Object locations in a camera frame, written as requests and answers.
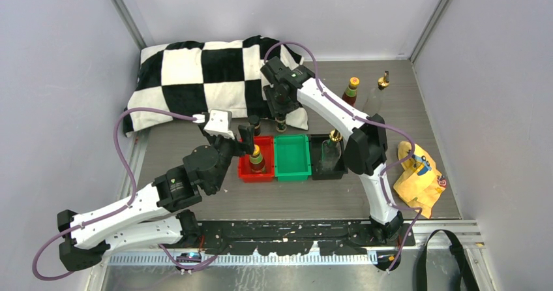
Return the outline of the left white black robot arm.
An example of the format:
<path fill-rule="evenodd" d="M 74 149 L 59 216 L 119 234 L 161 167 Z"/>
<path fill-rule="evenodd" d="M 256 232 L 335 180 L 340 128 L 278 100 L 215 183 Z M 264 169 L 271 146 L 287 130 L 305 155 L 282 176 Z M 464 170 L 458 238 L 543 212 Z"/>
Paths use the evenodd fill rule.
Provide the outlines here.
<path fill-rule="evenodd" d="M 239 126 L 240 139 L 230 129 L 217 132 L 210 123 L 199 128 L 208 143 L 193 149 L 182 165 L 108 206 L 58 213 L 63 237 L 59 258 L 68 271 L 90 268 L 124 248 L 174 243 L 191 248 L 199 242 L 196 218 L 188 207 L 221 189 L 234 157 L 253 154 L 254 127 Z"/>

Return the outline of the yellow cap chili sauce bottle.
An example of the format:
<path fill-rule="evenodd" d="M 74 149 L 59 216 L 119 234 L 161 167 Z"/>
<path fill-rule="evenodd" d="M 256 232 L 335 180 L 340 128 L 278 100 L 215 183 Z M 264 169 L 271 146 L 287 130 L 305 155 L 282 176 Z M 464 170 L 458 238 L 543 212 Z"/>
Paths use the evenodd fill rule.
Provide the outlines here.
<path fill-rule="evenodd" d="M 351 77 L 347 88 L 345 88 L 342 94 L 342 100 L 354 107 L 357 100 L 357 91 L 360 84 L 360 79 L 357 77 Z"/>

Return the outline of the green label spice jar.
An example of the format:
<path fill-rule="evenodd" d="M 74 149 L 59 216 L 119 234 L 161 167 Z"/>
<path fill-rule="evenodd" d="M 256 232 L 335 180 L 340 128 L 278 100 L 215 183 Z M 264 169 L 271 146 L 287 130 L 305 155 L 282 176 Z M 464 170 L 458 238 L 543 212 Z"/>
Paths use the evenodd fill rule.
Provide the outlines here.
<path fill-rule="evenodd" d="M 275 117 L 276 130 L 280 133 L 284 133 L 287 129 L 286 116 L 278 115 Z"/>

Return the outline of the brown sauce glass bottle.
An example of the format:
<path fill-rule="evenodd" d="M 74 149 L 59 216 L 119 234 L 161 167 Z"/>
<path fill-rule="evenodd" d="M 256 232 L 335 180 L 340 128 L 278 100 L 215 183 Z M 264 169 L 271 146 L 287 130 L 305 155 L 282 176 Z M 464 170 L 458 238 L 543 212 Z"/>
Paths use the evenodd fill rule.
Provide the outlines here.
<path fill-rule="evenodd" d="M 363 111 L 366 115 L 373 116 L 380 112 L 385 98 L 385 90 L 389 84 L 389 72 L 385 70 L 383 76 L 378 79 L 376 86 L 370 90 L 363 106 Z"/>

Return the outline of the red label spice jar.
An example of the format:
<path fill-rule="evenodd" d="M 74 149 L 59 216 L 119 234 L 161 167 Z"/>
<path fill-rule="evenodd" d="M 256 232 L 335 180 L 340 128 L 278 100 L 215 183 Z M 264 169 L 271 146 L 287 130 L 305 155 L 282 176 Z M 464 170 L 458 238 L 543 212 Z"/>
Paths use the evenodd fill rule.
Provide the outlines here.
<path fill-rule="evenodd" d="M 250 115 L 248 117 L 249 125 L 254 127 L 254 135 L 259 136 L 261 134 L 260 117 L 258 115 Z"/>

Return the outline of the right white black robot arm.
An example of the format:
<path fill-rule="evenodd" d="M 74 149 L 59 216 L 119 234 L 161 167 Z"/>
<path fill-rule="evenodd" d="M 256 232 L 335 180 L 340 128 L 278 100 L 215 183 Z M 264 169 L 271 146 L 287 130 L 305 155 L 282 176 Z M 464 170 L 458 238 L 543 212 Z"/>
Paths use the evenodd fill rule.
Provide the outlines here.
<path fill-rule="evenodd" d="M 274 57 L 261 67 L 261 72 L 269 82 L 263 91 L 273 116 L 304 106 L 342 135 L 342 160 L 358 175 L 368 198 L 372 237 L 380 245 L 390 245 L 398 237 L 404 219 L 385 171 L 388 145 L 383 118 L 370 117 L 348 105 L 320 82 L 315 72 L 302 65 L 291 69 Z"/>

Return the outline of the clear glass oil bottle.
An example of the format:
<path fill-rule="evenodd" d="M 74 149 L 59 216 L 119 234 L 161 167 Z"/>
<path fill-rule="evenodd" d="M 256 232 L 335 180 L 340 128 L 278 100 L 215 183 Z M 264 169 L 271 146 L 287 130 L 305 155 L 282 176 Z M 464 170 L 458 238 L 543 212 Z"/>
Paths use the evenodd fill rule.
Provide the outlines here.
<path fill-rule="evenodd" d="M 321 143 L 321 154 L 318 163 L 318 172 L 326 174 L 332 172 L 341 158 L 342 135 L 337 129 L 332 130 L 326 140 Z"/>

